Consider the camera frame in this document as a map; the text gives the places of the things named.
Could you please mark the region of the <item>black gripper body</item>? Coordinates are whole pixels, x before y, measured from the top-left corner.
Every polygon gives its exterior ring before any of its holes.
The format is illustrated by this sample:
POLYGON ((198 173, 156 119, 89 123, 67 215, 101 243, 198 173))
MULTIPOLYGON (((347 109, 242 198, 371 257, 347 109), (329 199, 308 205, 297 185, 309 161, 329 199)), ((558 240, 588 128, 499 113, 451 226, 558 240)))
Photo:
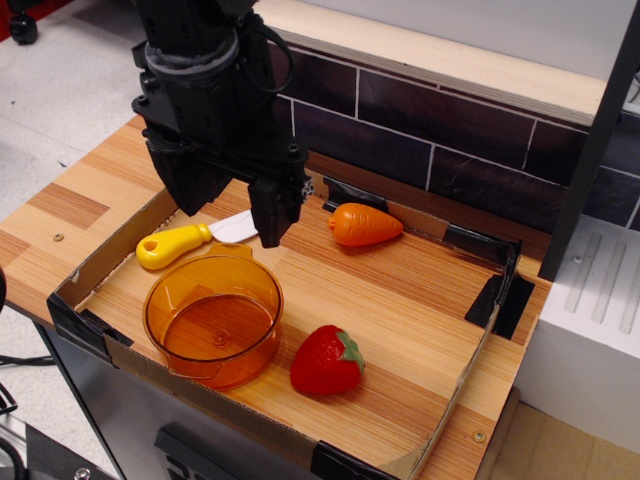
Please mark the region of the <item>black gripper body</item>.
POLYGON ((147 147, 197 152, 232 178, 307 183, 305 150, 276 123, 272 105, 291 82, 273 73, 270 47, 295 64, 285 41, 263 24, 226 31, 206 53, 170 54, 150 42, 133 50, 143 93, 147 147))

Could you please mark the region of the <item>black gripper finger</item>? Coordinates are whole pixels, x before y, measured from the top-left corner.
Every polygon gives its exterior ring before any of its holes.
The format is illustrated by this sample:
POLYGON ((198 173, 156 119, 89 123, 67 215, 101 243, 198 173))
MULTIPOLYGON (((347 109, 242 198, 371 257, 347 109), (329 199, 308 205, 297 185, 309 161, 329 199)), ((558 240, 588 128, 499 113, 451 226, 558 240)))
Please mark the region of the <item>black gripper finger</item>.
POLYGON ((289 228, 300 220, 306 201, 306 181, 288 185, 259 177, 249 187, 251 214, 263 248, 275 248, 289 228))
POLYGON ((194 216, 214 202, 231 182, 231 176, 204 161, 197 152, 163 152, 148 145, 154 168, 176 205, 194 216))

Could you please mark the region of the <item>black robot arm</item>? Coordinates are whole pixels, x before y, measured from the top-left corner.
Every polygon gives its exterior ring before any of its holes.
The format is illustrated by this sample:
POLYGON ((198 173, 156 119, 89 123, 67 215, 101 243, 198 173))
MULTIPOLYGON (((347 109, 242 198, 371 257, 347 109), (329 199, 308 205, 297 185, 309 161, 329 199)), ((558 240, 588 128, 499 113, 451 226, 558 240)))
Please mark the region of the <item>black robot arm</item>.
POLYGON ((136 8, 146 39, 133 50, 142 93, 132 108, 158 176, 189 216, 245 182, 263 247, 278 246, 312 191, 308 151, 273 112, 288 84, 274 77, 270 47, 289 47, 251 1, 136 8))

